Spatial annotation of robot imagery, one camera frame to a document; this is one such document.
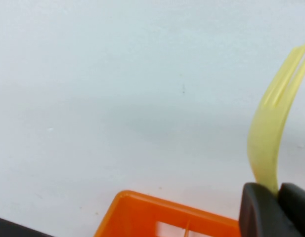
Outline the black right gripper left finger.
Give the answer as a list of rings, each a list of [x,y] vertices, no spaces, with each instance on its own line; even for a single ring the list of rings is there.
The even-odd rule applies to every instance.
[[[243,237],[295,235],[295,226],[281,209],[276,197],[257,183],[246,183],[243,186],[239,229]]]

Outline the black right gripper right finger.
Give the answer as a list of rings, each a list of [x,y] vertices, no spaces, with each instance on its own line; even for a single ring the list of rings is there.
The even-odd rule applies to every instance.
[[[293,183],[283,183],[278,202],[296,229],[305,237],[305,190]]]

